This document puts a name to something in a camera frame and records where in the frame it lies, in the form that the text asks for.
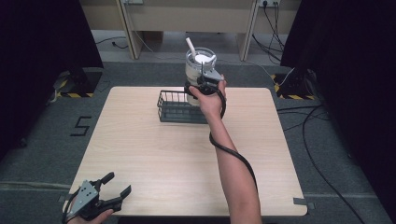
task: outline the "wire mesh basket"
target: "wire mesh basket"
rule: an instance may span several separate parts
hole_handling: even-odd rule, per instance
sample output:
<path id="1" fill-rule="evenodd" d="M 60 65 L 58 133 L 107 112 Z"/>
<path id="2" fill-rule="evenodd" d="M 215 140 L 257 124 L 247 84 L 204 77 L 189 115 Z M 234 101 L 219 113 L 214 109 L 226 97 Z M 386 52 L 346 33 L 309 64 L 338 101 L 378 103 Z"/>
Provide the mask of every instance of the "wire mesh basket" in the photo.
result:
<path id="1" fill-rule="evenodd" d="M 207 123 L 200 107 L 190 105 L 184 91 L 161 91 L 157 106 L 161 122 Z"/>

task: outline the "black wire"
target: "black wire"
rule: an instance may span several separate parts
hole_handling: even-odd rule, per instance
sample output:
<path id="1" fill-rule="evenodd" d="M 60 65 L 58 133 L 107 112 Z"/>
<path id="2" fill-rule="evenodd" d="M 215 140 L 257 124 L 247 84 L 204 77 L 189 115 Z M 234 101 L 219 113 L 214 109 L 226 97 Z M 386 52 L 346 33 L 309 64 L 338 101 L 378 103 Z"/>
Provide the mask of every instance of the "black wire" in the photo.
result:
<path id="1" fill-rule="evenodd" d="M 272 45 L 272 42 L 273 42 L 273 41 L 274 41 L 274 34 L 273 34 L 273 36 L 272 36 L 272 38 L 271 38 L 269 48 L 271 48 L 271 45 Z M 268 54 L 268 59 L 271 61 L 271 63 L 280 64 L 280 59 L 276 57 L 276 59 L 279 61 L 279 63 L 276 63 L 276 62 L 274 62 L 274 61 L 271 59 L 270 54 Z"/>
<path id="2" fill-rule="evenodd" d="M 221 112 L 220 112 L 220 117 L 223 118 L 223 117 L 224 117 L 224 113 L 225 113 L 225 109 L 226 109 L 226 100 L 225 100 L 225 97 L 224 97 L 224 95 L 221 93 L 221 91 L 220 91 L 219 89 L 213 88 L 213 87 L 209 87 L 209 88 L 210 88 L 212 91 L 215 91 L 215 92 L 218 94 L 218 96 L 219 96 L 219 98 L 220 98 L 220 100 L 221 100 Z M 211 143 L 213 146 L 215 146 L 216 148 L 221 149 L 221 150 L 223 150 L 223 151 L 225 151 L 225 152 L 230 153 L 231 155 L 235 156 L 237 159 L 239 159 L 241 162 L 243 162 L 243 163 L 246 165 L 248 171 L 249 171 L 250 174 L 251 174 L 251 177 L 253 178 L 254 185 L 256 186 L 256 190 L 258 190 L 258 188 L 257 188 L 257 182 L 256 182 L 256 176 L 254 175 L 253 168 L 251 167 L 251 165 L 250 165 L 250 163 L 248 162 L 248 160 L 247 160 L 245 157 L 243 157 L 241 154 L 239 154 L 237 151 L 234 151 L 234 150 L 232 150 L 232 149 L 230 149 L 230 148 L 227 148 L 227 147 L 225 147 L 225 146 L 222 146 L 221 144 L 219 144 L 218 142 L 216 142 L 215 139 L 214 139 L 213 136 L 212 136 L 212 133 L 209 134 L 209 140 L 210 140 L 210 143 Z"/>
<path id="3" fill-rule="evenodd" d="M 271 48 L 264 46 L 264 44 L 260 43 L 255 35 L 252 35 L 253 39 L 256 41 L 256 43 L 259 45 L 259 47 L 269 55 L 271 55 L 273 58 L 277 59 L 278 61 L 280 61 L 280 59 L 278 57 L 275 56 L 275 54 L 273 54 L 270 50 Z"/>
<path id="4" fill-rule="evenodd" d="M 318 166 L 314 162 L 314 159 L 312 158 L 311 152 L 308 149 L 308 144 L 306 143 L 306 139 L 305 139 L 305 124 L 308 121 L 309 117 L 311 117 L 311 115 L 315 112 L 315 110 L 317 110 L 321 106 L 322 105 L 318 105 L 317 107 L 315 107 L 306 116 L 306 118 L 303 122 L 303 140 L 304 140 L 304 147 L 305 147 L 306 153 L 308 154 L 309 160 L 311 160 L 312 164 L 314 165 L 315 169 L 318 171 L 319 175 L 323 178 L 323 180 L 330 186 L 330 188 L 332 188 L 332 190 L 338 195 L 338 197 L 340 197 L 340 199 L 344 201 L 344 203 L 350 208 L 350 210 L 355 214 L 355 216 L 359 219 L 359 221 L 364 224 L 364 221 L 361 219 L 361 217 L 356 212 L 356 210 L 352 207 L 352 205 L 350 205 L 350 203 L 344 198 L 344 196 L 329 182 L 329 180 L 327 180 L 327 178 L 324 176 L 324 174 L 319 170 Z"/>
<path id="5" fill-rule="evenodd" d="M 277 114 L 301 114 L 301 115 L 308 115 L 308 113 L 296 112 L 296 111 L 280 112 L 280 113 L 277 113 Z M 326 114 L 326 112 L 322 112 L 322 113 L 317 114 L 317 115 L 311 115 L 311 117 L 313 117 L 314 119 L 330 120 L 330 119 L 321 118 L 319 115 L 322 115 L 322 114 Z"/>
<path id="6" fill-rule="evenodd" d="M 71 218 L 70 218 L 69 220 L 66 220 L 67 211 L 69 210 L 70 203 L 73 202 L 73 199 L 76 198 L 76 196 L 78 195 L 78 192 L 79 192 L 79 188 L 78 188 L 78 190 L 76 190 L 76 192 L 74 192 L 74 193 L 70 196 L 69 201 L 67 202 L 67 205 L 66 205 L 66 207 L 64 208 L 64 215 L 62 216 L 62 224 L 66 224 L 69 220 L 71 220 Z"/>
<path id="7" fill-rule="evenodd" d="M 304 105 L 304 106 L 295 106 L 295 107 L 288 107 L 288 108 L 280 108 L 280 109 L 277 109 L 276 111 L 279 112 L 279 111 L 283 111 L 283 110 L 304 109 L 304 108 L 315 108 L 315 107 L 317 107 L 317 106 L 320 106 L 320 105 Z"/>
<path id="8" fill-rule="evenodd" d="M 293 125 L 293 126 L 287 128 L 287 129 L 284 129 L 283 132 L 288 131 L 288 130 L 293 129 L 293 128 L 297 128 L 298 126 L 303 125 L 303 123 L 304 123 L 304 122 L 301 122 L 301 123 L 299 123 L 299 124 L 296 124 L 296 125 Z"/>
<path id="9" fill-rule="evenodd" d="M 279 43 L 280 48 L 283 51 L 283 48 L 285 45 L 282 43 L 282 40 L 279 37 L 279 31 L 277 30 L 277 23 L 279 22 L 279 3 L 275 2 L 275 30 L 276 30 L 276 36 L 277 36 L 277 42 Z"/>
<path id="10" fill-rule="evenodd" d="M 128 48 L 128 45 L 127 46 L 125 46 L 125 47 L 121 47 L 121 46 L 119 46 L 118 44 L 116 44 L 116 42 L 111 42 L 111 44 L 113 44 L 113 46 L 114 47 L 117 47 L 117 48 L 119 48 L 119 49 L 126 49 L 126 48 Z"/>
<path id="11" fill-rule="evenodd" d="M 105 42 L 105 41 L 107 41 L 107 40 L 111 40 L 111 39 L 121 39 L 121 38 L 126 38 L 126 37 L 125 37 L 125 36 L 114 36 L 114 37 L 110 37 L 110 38 L 101 40 L 101 41 L 99 41 L 99 42 L 96 42 L 95 44 L 100 44 L 100 43 L 103 43 L 103 42 Z"/>
<path id="12" fill-rule="evenodd" d="M 283 43 L 282 43 L 282 41 L 280 40 L 280 38 L 279 38 L 279 35 L 278 35 L 278 33 L 277 33 L 277 21 L 278 21 L 278 10 L 276 10 L 276 28 L 274 28 L 274 26 L 273 26 L 273 24 L 271 23 L 271 20 L 270 20 L 270 18 L 268 17 L 268 14 L 267 14 L 267 11 L 265 10 L 265 7 L 263 8 L 263 10 L 264 10 L 264 15 L 265 15 L 265 17 L 267 18 L 267 20 L 268 20 L 268 22 L 270 23 L 270 26 L 271 26 L 271 30 L 273 31 L 273 37 L 276 39 L 276 41 L 279 43 L 279 46 L 282 46 L 283 47 Z"/>

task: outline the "power cord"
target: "power cord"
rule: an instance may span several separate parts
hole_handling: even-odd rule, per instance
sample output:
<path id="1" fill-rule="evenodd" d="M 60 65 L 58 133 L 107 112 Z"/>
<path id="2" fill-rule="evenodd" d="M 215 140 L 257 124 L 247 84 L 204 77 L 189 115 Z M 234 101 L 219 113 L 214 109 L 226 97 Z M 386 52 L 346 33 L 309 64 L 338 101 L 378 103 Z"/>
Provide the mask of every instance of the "power cord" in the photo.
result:
<path id="1" fill-rule="evenodd" d="M 304 113 L 304 112 L 297 112 L 297 111 L 290 111 L 290 112 L 279 112 L 279 113 L 277 113 L 277 114 L 298 114 L 298 115 L 308 115 L 308 113 Z M 327 114 L 326 112 L 322 112 L 322 113 L 319 113 L 319 114 L 316 114 L 316 115 L 311 115 L 311 117 L 312 117 L 312 119 L 321 119 L 321 120 L 330 120 L 330 119 L 325 119 L 325 118 L 322 118 L 320 115 L 323 115 L 323 114 Z"/>
<path id="2" fill-rule="evenodd" d="M 279 111 L 284 111 L 284 110 L 305 109 L 305 108 L 315 108 L 315 107 L 317 107 L 317 106 L 319 106 L 319 105 L 304 105 L 304 106 L 295 106 L 295 107 L 288 107 L 288 108 L 280 108 L 280 109 L 277 109 L 276 111 L 277 111 L 277 112 L 279 112 Z"/>
<path id="3" fill-rule="evenodd" d="M 125 46 L 125 47 L 121 47 L 121 46 L 119 46 L 118 44 L 116 44 L 116 42 L 111 42 L 111 44 L 114 46 L 114 47 L 117 47 L 117 48 L 119 48 L 119 49 L 126 49 L 126 48 L 128 48 L 128 45 L 127 46 Z"/>
<path id="4" fill-rule="evenodd" d="M 107 38 L 107 39 L 103 39 L 103 40 L 101 40 L 101 41 L 99 41 L 99 42 L 95 42 L 95 44 L 101 44 L 101 43 L 103 43 L 103 42 L 105 42 L 105 41 L 107 41 L 107 40 L 121 39 L 121 38 L 126 38 L 126 37 L 125 37 L 125 36 L 114 36 L 114 37 L 110 37 L 110 38 Z"/>
<path id="5" fill-rule="evenodd" d="M 344 196 L 329 182 L 329 180 L 324 176 L 324 174 L 319 170 L 317 164 L 315 163 L 314 159 L 312 158 L 311 152 L 309 151 L 308 144 L 306 143 L 305 138 L 305 124 L 308 119 L 312 116 L 312 114 L 318 109 L 322 107 L 322 105 L 317 105 L 305 118 L 303 122 L 303 141 L 306 153 L 308 154 L 309 160 L 311 160 L 312 164 L 314 165 L 315 169 L 318 171 L 319 175 L 323 178 L 323 180 L 329 185 L 330 188 L 338 195 L 338 197 L 349 207 L 349 209 L 353 212 L 353 214 L 358 218 L 358 220 L 364 224 L 363 219 L 359 216 L 356 210 L 350 205 L 350 203 L 344 198 Z"/>
<path id="6" fill-rule="evenodd" d="M 277 86 L 282 86 L 285 82 L 286 82 L 286 80 L 288 79 L 288 77 L 290 76 L 290 74 L 292 73 L 294 71 L 294 68 L 292 68 L 287 74 L 286 74 L 286 76 L 285 76 L 285 78 L 283 78 L 283 81 L 280 83 L 280 84 L 277 84 L 276 83 L 276 85 Z"/>
<path id="7" fill-rule="evenodd" d="M 282 52 L 280 50 L 277 49 L 271 49 L 270 47 L 266 47 L 264 44 L 260 43 L 259 40 L 257 40 L 255 35 L 252 35 L 254 41 L 256 41 L 257 45 L 268 55 L 271 55 L 273 58 L 277 59 L 280 62 L 280 59 L 278 57 L 275 56 L 275 54 L 273 52 L 271 52 L 271 50 L 276 50 L 279 52 Z"/>
<path id="8" fill-rule="evenodd" d="M 268 20 L 268 22 L 269 22 L 269 24 L 271 26 L 271 30 L 273 31 L 273 39 L 275 39 L 278 42 L 281 50 L 283 51 L 283 48 L 285 47 L 285 45 L 282 43 L 282 40 L 280 40 L 279 33 L 278 33 L 278 30 L 277 30 L 277 23 L 279 21 L 279 3 L 278 2 L 274 2 L 274 6 L 275 6 L 275 28 L 274 28 L 273 24 L 271 23 L 271 20 L 268 17 L 268 14 L 267 14 L 267 11 L 266 11 L 266 9 L 267 9 L 267 1 L 264 1 L 264 3 L 263 3 L 263 10 L 264 10 L 265 17 L 267 18 L 267 20 Z"/>

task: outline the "wooden table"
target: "wooden table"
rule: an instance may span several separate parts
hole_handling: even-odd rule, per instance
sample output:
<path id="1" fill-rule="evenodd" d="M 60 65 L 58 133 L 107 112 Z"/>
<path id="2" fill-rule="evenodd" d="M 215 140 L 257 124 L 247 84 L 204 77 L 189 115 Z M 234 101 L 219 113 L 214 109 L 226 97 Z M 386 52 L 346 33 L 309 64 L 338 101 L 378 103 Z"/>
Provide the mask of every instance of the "wooden table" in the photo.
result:
<path id="1" fill-rule="evenodd" d="M 157 101 L 172 87 L 115 87 L 106 100 L 70 192 L 109 172 L 100 198 L 132 193 L 118 216 L 228 216 L 206 124 L 160 122 Z M 303 216 L 290 152 L 269 90 L 228 88 L 224 123 L 257 178 L 263 216 Z"/>

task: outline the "forearm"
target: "forearm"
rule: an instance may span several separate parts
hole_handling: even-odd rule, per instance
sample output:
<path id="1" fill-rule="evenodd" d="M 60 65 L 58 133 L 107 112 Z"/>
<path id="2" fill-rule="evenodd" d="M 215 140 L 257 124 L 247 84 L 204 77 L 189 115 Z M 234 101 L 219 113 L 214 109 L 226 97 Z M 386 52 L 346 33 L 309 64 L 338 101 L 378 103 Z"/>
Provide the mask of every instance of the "forearm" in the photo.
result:
<path id="1" fill-rule="evenodd" d="M 213 139 L 237 151 L 219 117 L 207 118 Z M 216 148 L 221 185 L 230 210 L 232 223 L 262 223 L 260 202 L 253 177 L 246 165 L 235 156 Z"/>

